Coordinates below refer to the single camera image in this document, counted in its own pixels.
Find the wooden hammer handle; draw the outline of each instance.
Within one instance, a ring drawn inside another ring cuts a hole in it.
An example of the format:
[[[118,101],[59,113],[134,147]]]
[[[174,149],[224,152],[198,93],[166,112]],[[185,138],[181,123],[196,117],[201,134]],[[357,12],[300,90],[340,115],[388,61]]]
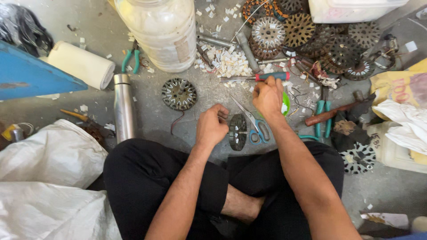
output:
[[[326,120],[328,120],[328,119],[333,118],[334,116],[336,116],[336,112],[337,111],[349,110],[349,109],[351,109],[352,107],[354,107],[354,106],[356,106],[358,104],[359,104],[359,102],[354,102],[354,103],[351,103],[351,104],[348,104],[348,105],[345,105],[345,106],[342,106],[342,107],[339,107],[339,108],[336,108],[336,109],[333,109],[333,110],[321,113],[319,115],[309,117],[309,118],[307,118],[305,120],[305,125],[309,127],[309,126],[312,126],[312,125],[314,125],[316,123],[322,123],[322,122],[324,122],[324,121],[326,121]]]

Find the black pants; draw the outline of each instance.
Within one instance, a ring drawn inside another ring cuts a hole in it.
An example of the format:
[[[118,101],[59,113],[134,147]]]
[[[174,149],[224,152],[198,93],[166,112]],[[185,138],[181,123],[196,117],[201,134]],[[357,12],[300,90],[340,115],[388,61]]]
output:
[[[344,164],[331,147],[305,142],[341,196]],[[157,208],[185,164],[188,154],[143,139],[119,144],[107,157],[104,180],[124,240],[143,239]],[[227,186],[266,201],[243,239],[311,239],[307,220],[287,183],[278,150],[228,158],[227,169],[208,162],[188,239],[223,239],[209,214],[220,214]]]

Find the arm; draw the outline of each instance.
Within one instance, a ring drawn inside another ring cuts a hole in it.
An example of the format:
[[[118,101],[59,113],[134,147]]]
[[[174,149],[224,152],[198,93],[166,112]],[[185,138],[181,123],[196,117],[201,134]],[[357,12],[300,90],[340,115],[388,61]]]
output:
[[[228,133],[228,110],[216,104],[200,114],[196,144],[158,208],[145,239],[185,239],[196,209],[203,170],[212,149]]]
[[[283,173],[303,210],[314,240],[360,240],[335,188],[281,114],[283,86],[269,77],[253,92],[253,104],[275,137]]]

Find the person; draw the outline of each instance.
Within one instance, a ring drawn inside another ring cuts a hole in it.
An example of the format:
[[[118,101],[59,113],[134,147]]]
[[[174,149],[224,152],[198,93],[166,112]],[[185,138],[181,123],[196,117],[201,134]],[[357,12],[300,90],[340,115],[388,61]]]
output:
[[[249,225],[241,239],[360,240],[340,199],[342,158],[299,139],[281,114],[282,94],[273,77],[253,92],[278,149],[230,157],[226,169],[208,162],[228,133],[221,104],[200,114],[190,154],[143,139],[119,144],[104,181],[122,238],[225,239],[210,221],[224,214]]]

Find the left hand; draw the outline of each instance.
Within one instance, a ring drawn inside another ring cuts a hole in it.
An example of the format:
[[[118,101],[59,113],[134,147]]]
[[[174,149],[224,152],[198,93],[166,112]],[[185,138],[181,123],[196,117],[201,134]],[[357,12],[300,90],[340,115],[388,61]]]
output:
[[[228,133],[228,124],[224,120],[228,113],[228,109],[219,103],[202,112],[197,121],[196,145],[214,148]]]

